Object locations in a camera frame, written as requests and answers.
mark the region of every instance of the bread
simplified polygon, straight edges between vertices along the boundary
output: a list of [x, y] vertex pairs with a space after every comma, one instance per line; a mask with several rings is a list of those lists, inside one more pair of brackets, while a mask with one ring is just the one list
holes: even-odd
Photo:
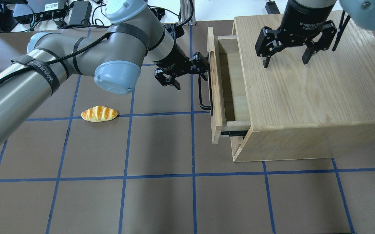
[[104, 106], [96, 106], [82, 112], [81, 116], [86, 121], [102, 122], [116, 118], [118, 111]]

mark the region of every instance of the power supply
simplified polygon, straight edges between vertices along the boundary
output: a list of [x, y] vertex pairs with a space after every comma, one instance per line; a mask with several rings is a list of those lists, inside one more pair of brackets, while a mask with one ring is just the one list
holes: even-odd
[[[66, 16], [69, 10], [67, 0], [33, 0], [28, 2], [27, 5], [36, 14], [36, 20], [40, 20], [41, 18], [42, 20], [50, 20], [52, 12], [54, 12], [54, 18], [61, 18]], [[16, 4], [13, 17], [20, 24], [28, 24], [30, 23], [30, 19], [33, 18], [33, 13], [26, 5]]]

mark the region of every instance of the drawer front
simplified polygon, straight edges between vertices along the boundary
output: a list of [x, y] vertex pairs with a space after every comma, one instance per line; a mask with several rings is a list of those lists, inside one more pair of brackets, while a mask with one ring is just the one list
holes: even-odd
[[221, 137], [245, 136], [250, 129], [248, 103], [236, 36], [215, 37], [208, 28], [212, 143]]

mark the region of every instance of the white floor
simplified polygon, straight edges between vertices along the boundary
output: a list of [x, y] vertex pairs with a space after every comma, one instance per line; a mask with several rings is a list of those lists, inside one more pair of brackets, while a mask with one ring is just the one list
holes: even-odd
[[[235, 16], [244, 15], [264, 15], [266, 14], [265, 4], [266, 0], [196, 0], [195, 1], [195, 16], [196, 20], [233, 20]], [[276, 0], [278, 9], [281, 13], [284, 12], [287, 0]], [[91, 1], [92, 10], [98, 5]], [[180, 1], [179, 0], [148, 0], [148, 4], [151, 6], [158, 6], [169, 9], [175, 13], [179, 13]], [[339, 2], [336, 3], [333, 10], [341, 10]], [[70, 14], [65, 18], [65, 21], [69, 21]], [[102, 14], [100, 9], [97, 9], [94, 18], [102, 20], [105, 25], [110, 25], [108, 19]], [[162, 18], [162, 23], [178, 22], [178, 17], [170, 12], [166, 12], [166, 15]], [[29, 28], [28, 25], [17, 25], [13, 32], [24, 31]], [[56, 25], [51, 20], [40, 22], [35, 28], [36, 31], [40, 30], [55, 30]]]

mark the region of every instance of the velcro strap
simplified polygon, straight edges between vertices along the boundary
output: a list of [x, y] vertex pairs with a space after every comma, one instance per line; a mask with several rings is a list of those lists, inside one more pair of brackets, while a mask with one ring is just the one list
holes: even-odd
[[136, 37], [139, 39], [148, 50], [150, 46], [150, 38], [147, 36], [145, 32], [143, 32], [141, 29], [135, 27], [134, 25], [126, 24], [126, 23], [120, 23], [117, 25], [111, 25], [107, 33], [126, 33], [130, 34], [131, 36]]
[[12, 63], [20, 63], [33, 67], [50, 85], [52, 94], [59, 88], [59, 79], [46, 62], [40, 61], [28, 55], [12, 59]]

